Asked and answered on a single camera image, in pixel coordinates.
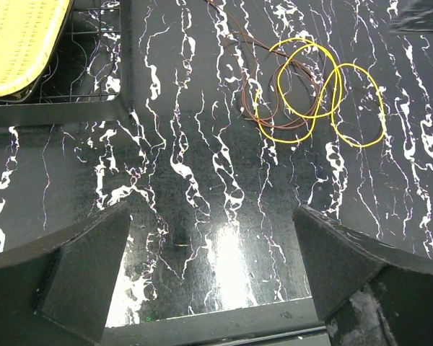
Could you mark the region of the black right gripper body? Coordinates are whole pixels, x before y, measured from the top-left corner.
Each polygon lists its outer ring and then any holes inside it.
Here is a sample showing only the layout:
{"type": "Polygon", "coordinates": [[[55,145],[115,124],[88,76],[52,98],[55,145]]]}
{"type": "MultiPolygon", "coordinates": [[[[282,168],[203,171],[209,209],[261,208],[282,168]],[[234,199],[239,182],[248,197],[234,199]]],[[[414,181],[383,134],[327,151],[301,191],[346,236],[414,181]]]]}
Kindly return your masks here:
{"type": "Polygon", "coordinates": [[[410,1],[390,22],[395,34],[433,33],[433,0],[410,1]]]}

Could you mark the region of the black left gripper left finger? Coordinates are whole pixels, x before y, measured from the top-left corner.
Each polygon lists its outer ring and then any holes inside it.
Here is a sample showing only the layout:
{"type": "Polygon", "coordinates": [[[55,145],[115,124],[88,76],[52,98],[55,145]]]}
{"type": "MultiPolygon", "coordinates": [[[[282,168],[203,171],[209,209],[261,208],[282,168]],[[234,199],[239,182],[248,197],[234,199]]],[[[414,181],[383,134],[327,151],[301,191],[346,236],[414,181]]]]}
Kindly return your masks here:
{"type": "Polygon", "coordinates": [[[0,345],[98,345],[130,227],[127,202],[0,253],[0,345]]]}

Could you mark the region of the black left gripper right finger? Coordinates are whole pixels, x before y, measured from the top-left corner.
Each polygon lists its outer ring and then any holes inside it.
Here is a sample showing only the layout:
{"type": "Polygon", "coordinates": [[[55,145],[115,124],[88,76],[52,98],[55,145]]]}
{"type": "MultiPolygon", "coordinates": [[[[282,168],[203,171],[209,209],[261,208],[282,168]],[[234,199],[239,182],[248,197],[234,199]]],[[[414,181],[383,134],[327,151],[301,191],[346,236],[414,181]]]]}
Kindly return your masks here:
{"type": "Polygon", "coordinates": [[[433,260],[307,205],[293,215],[318,319],[332,345],[433,345],[433,260]]]}

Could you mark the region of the black marbled mat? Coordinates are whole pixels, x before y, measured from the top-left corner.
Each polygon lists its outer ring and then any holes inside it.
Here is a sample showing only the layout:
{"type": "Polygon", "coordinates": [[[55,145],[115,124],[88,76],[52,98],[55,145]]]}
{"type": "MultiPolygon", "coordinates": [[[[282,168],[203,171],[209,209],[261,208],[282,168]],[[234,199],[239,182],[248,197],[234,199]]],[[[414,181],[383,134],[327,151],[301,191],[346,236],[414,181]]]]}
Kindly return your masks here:
{"type": "Polygon", "coordinates": [[[394,35],[404,1],[134,1],[124,119],[0,128],[0,252],[126,200],[131,228],[108,325],[303,299],[301,204],[433,260],[433,34],[394,35]],[[343,72],[339,129],[296,146],[245,120],[242,77],[274,108],[267,47],[289,37],[343,72]],[[352,148],[346,134],[369,147],[352,148]]]}

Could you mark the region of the black tray under basket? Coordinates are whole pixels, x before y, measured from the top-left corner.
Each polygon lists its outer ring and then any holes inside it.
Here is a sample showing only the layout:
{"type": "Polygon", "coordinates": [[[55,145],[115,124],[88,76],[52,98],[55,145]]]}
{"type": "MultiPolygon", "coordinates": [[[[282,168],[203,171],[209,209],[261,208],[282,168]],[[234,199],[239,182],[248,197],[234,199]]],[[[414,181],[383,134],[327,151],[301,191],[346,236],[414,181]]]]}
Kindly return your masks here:
{"type": "Polygon", "coordinates": [[[130,1],[72,1],[42,75],[0,98],[0,127],[101,123],[131,108],[130,1]]]}

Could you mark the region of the orange woven basket tray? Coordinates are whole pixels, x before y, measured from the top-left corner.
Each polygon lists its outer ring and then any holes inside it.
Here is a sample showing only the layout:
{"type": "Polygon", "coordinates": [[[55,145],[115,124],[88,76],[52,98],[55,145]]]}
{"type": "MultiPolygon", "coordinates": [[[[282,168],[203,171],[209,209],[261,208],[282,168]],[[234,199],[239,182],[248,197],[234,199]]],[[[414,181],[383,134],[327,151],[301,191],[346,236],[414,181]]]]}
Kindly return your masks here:
{"type": "Polygon", "coordinates": [[[21,98],[42,75],[72,4],[0,1],[0,98],[21,98]]]}

